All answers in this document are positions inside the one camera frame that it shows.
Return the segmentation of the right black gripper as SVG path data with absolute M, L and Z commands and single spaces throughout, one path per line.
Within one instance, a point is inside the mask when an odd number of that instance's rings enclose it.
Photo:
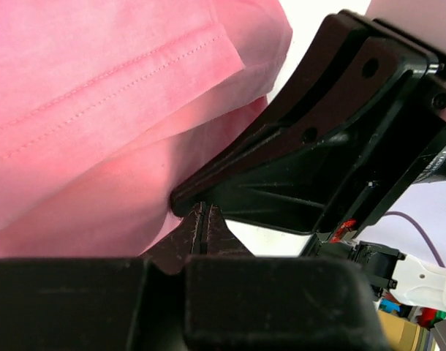
M 446 52 L 384 20 L 347 10 L 329 15 L 253 122 L 287 121 L 296 132 L 319 126 L 327 134 L 358 120 L 377 125 L 367 158 L 377 182 L 376 223 L 446 145 Z M 304 235 L 331 239 L 340 227 Z M 355 231 L 366 227 L 353 221 Z

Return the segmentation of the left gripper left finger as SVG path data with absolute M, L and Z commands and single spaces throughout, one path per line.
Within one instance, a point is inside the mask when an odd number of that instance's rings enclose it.
M 207 206 L 142 257 L 0 259 L 0 350 L 185 350 L 184 261 Z

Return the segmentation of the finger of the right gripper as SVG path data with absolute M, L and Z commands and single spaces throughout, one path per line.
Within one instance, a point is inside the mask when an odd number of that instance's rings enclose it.
M 367 158 L 377 125 L 296 132 L 287 121 L 255 121 L 171 194 L 176 215 L 205 203 L 226 219 L 295 234 L 332 233 L 377 220 L 376 180 Z

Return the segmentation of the pink t shirt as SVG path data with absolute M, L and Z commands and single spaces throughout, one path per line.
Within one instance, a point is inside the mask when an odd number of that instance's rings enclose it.
M 0 258 L 135 256 L 267 106 L 278 1 L 0 1 Z

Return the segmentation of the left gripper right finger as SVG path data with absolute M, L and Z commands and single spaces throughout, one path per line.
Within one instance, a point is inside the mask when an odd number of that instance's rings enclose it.
M 387 350 L 361 269 L 346 260 L 211 254 L 219 210 L 196 205 L 184 266 L 190 350 Z

